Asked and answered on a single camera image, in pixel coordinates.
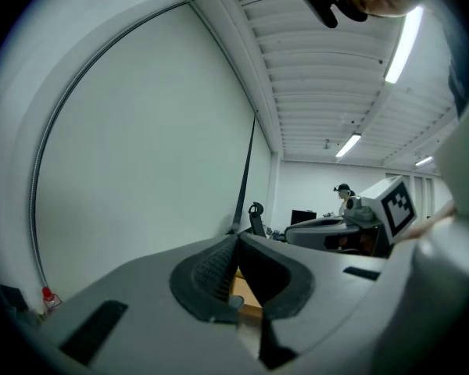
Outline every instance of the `ceiling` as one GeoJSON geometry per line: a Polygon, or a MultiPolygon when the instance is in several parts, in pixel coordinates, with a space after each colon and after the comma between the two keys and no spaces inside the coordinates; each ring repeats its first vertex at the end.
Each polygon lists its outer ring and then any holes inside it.
{"type": "MultiPolygon", "coordinates": [[[[302,0],[238,0],[255,35],[277,108],[283,159],[415,170],[456,126],[442,27],[424,12],[396,85],[384,75],[403,19],[322,25],[302,0]],[[335,155],[353,132],[360,142],[335,155]]],[[[417,170],[435,173],[434,163],[417,170]]]]}

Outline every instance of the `ceiling light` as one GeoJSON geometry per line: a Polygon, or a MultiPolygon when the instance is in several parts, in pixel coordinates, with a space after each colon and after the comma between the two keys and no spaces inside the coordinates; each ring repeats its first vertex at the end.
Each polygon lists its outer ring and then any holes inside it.
{"type": "Polygon", "coordinates": [[[360,134],[353,134],[351,136],[351,138],[347,141],[347,143],[345,144],[345,146],[343,148],[341,148],[341,151],[337,153],[337,155],[335,157],[342,157],[344,154],[346,154],[349,150],[351,150],[351,148],[353,148],[353,146],[358,143],[358,140],[361,139],[361,135],[360,134]]]}
{"type": "Polygon", "coordinates": [[[388,74],[385,76],[385,81],[390,84],[395,84],[401,75],[406,61],[410,56],[412,47],[414,46],[415,39],[417,39],[417,32],[422,21],[422,13],[424,9],[417,7],[408,13],[403,24],[403,32],[399,39],[398,48],[394,59],[391,61],[391,66],[388,69],[388,74]]]}
{"type": "Polygon", "coordinates": [[[416,162],[416,166],[423,166],[425,163],[429,163],[429,161],[432,161],[432,157],[427,157],[426,159],[423,159],[419,162],[416,162]]]}

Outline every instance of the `fluorescent light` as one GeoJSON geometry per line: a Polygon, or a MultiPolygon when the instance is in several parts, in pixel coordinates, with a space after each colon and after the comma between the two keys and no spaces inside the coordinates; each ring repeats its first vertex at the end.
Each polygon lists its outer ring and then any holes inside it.
{"type": "Polygon", "coordinates": [[[423,159],[419,162],[416,162],[416,166],[423,166],[425,163],[429,163],[429,161],[432,161],[432,157],[427,157],[426,159],[423,159]]]}
{"type": "Polygon", "coordinates": [[[417,32],[421,25],[423,12],[424,9],[422,7],[417,7],[406,15],[396,54],[391,62],[388,74],[385,76],[385,81],[390,84],[395,84],[398,81],[399,75],[401,75],[405,67],[406,61],[414,46],[415,39],[417,39],[417,32]]]}
{"type": "Polygon", "coordinates": [[[347,143],[345,144],[345,146],[343,148],[341,148],[341,151],[337,153],[337,155],[335,157],[342,157],[344,154],[346,154],[349,150],[351,150],[351,148],[353,148],[353,146],[358,143],[358,140],[361,139],[361,135],[360,134],[354,134],[353,136],[351,136],[351,138],[347,141],[347,143]]]}

